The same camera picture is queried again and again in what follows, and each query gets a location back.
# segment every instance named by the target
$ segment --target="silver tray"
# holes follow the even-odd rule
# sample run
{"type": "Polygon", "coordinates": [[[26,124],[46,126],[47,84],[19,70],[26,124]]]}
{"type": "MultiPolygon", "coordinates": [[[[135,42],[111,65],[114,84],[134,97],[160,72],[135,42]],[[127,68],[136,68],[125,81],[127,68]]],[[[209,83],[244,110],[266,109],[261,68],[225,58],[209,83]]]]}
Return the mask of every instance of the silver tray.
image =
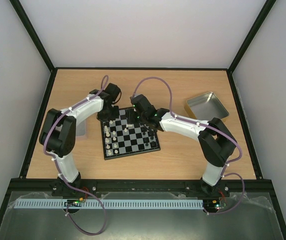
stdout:
{"type": "Polygon", "coordinates": [[[214,92],[193,97],[187,100],[186,103],[194,114],[194,117],[199,120],[212,120],[212,118],[225,119],[229,116],[229,112],[214,92]]]}

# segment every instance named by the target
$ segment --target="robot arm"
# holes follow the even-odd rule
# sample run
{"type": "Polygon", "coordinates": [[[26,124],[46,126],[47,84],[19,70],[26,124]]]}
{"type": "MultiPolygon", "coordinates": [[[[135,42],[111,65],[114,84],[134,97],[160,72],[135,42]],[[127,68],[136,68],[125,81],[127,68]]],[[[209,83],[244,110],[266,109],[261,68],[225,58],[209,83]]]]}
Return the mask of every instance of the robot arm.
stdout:
{"type": "Polygon", "coordinates": [[[168,109],[156,110],[142,94],[132,98],[131,103],[134,106],[134,111],[128,113],[131,122],[138,121],[148,125],[151,129],[174,132],[198,141],[207,160],[202,180],[210,187],[218,183],[225,162],[236,146],[225,137],[200,124],[210,125],[234,139],[220,119],[213,118],[211,121],[207,121],[195,120],[177,114],[172,116],[168,109]]]}
{"type": "Polygon", "coordinates": [[[72,149],[75,146],[76,140],[76,127],[95,113],[97,113],[97,119],[101,121],[106,119],[115,120],[119,117],[119,107],[113,106],[114,101],[121,92],[118,86],[110,83],[104,91],[91,99],[97,92],[97,89],[91,91],[90,94],[86,96],[88,101],[85,101],[77,107],[49,110],[39,136],[39,142],[43,145],[56,119],[58,119],[62,113],[70,110],[55,127],[46,145],[46,150],[52,152],[55,156],[52,160],[56,160],[62,172],[61,174],[69,183],[73,183],[80,174],[75,166],[72,155],[72,149]]]}

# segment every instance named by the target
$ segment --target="table top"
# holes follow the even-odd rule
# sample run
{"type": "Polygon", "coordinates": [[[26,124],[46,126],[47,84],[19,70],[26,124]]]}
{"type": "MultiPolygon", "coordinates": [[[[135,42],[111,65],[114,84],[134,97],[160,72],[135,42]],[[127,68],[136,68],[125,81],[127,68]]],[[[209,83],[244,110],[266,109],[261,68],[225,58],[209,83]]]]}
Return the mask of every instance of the table top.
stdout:
{"type": "MultiPolygon", "coordinates": [[[[226,173],[239,173],[244,179],[256,179],[239,115],[232,95],[226,71],[220,70],[114,70],[114,69],[59,69],[46,108],[57,110],[72,106],[91,90],[99,89],[104,75],[109,82],[118,85],[122,97],[120,108],[130,107],[130,96],[140,80],[146,77],[163,78],[173,93],[172,110],[188,116],[184,104],[187,99],[214,92],[229,112],[224,124],[243,150],[243,157],[231,163],[226,173]]],[[[137,93],[144,94],[158,108],[169,108],[169,91],[158,80],[147,80],[137,93]]],[[[104,160],[101,123],[96,114],[86,120],[87,137],[78,138],[73,157],[83,179],[131,179],[131,180],[193,180],[200,179],[207,161],[200,144],[174,132],[158,131],[160,151],[104,160]]],[[[49,156],[43,154],[37,141],[27,178],[53,179],[57,170],[49,156]]],[[[239,155],[236,149],[230,159],[239,155]]]]}

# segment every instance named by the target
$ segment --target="wall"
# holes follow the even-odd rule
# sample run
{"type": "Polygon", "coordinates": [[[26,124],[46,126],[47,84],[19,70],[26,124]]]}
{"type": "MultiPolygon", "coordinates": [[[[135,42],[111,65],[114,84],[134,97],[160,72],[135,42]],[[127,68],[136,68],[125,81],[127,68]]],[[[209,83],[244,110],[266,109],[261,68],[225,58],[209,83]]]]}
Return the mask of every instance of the wall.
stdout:
{"type": "Polygon", "coordinates": [[[234,72],[263,176],[286,221],[286,1],[276,1],[234,72]]]}
{"type": "Polygon", "coordinates": [[[228,68],[265,0],[21,0],[57,67],[228,68]]]}
{"type": "Polygon", "coordinates": [[[0,0],[0,206],[19,176],[49,75],[10,1],[0,0]]]}

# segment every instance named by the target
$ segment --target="wooden surface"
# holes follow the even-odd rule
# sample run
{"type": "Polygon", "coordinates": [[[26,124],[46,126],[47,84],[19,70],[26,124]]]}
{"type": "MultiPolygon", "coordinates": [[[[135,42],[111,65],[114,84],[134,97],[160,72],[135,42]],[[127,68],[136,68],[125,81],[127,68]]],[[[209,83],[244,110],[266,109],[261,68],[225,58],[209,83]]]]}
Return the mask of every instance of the wooden surface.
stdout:
{"type": "MultiPolygon", "coordinates": [[[[89,91],[99,89],[102,77],[122,90],[120,108],[130,107],[130,96],[138,82],[146,77],[163,78],[173,92],[173,111],[187,116],[187,99],[214,92],[228,110],[225,124],[243,149],[243,158],[231,163],[226,173],[239,173],[244,179],[255,179],[254,170],[242,131],[241,123],[225,71],[173,70],[80,70],[60,69],[57,72],[46,112],[63,109],[82,100],[89,91]]],[[[144,94],[158,108],[169,108],[169,92],[158,80],[145,81],[137,93],[144,94]]],[[[83,179],[146,179],[192,180],[200,179],[207,161],[200,144],[173,132],[158,131],[161,151],[104,160],[100,122],[96,115],[87,119],[87,138],[78,139],[73,149],[74,161],[83,179]]],[[[37,141],[27,178],[56,178],[57,170],[51,158],[45,156],[37,141]]],[[[239,155],[236,149],[232,157],[239,155]]]]}

